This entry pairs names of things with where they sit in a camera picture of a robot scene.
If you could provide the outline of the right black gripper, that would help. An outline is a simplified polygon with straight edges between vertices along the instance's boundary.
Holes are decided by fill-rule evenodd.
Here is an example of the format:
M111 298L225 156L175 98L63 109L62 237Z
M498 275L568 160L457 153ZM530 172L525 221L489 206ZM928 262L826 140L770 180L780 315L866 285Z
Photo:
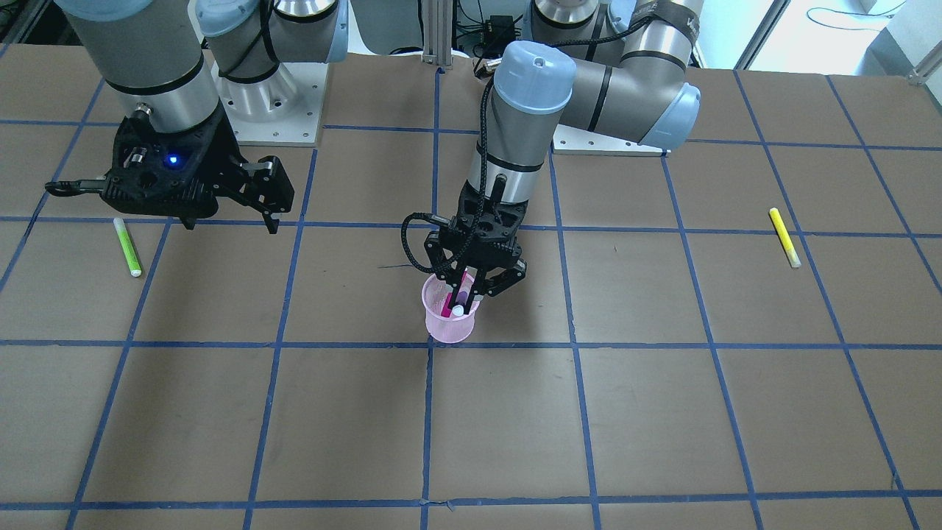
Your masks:
M182 132L156 131L155 117L154 108L137 107L121 122L104 177L51 181L45 191L97 194L115 211L178 218L188 229L214 216L224 196L261 214L269 234L278 233L275 215L292 211L295 198L279 157L245 162L222 107Z

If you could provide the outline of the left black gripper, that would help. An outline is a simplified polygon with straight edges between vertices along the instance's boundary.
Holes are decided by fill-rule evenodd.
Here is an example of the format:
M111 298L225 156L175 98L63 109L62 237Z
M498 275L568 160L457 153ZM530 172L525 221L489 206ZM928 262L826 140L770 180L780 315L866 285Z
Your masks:
M467 314L474 281L475 297L495 297L527 275L516 231L528 202L501 202L506 184L507 178L498 177L494 197L486 198L465 183L453 218L423 216L439 228L424 243L434 271L428 276L428 313Z

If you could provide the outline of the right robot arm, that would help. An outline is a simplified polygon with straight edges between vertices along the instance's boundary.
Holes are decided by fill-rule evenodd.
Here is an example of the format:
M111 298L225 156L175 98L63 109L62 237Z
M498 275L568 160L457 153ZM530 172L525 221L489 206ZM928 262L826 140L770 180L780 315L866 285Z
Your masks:
M246 160L230 121L266 123L302 104L290 63L339 63L347 1L199 1L198 26L171 1L60 1L124 120L110 168L51 181L47 194L96 194L115 211L193 229L226 197L261 214L269 233L295 190L275 155Z

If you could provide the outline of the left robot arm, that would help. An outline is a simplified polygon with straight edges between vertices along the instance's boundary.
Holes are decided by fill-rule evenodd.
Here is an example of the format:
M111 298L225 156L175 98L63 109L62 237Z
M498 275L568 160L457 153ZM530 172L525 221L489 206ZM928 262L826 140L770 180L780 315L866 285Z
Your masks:
M527 275L516 234L559 125L670 150L692 132L700 91L687 64L702 1L532 1L531 36L505 48L478 104L480 135L451 218L424 248L430 310L468 317Z

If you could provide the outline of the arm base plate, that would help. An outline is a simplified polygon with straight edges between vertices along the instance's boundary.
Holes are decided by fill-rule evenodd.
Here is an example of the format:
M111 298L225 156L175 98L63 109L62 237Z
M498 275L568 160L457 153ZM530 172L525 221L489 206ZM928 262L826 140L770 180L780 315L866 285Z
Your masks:
M260 82L241 84L221 78L212 67L213 80L242 146L314 147L330 65L282 63Z
M616 155L616 157L663 157L670 149L659 149L621 138L558 125L553 134L553 151L563 155Z

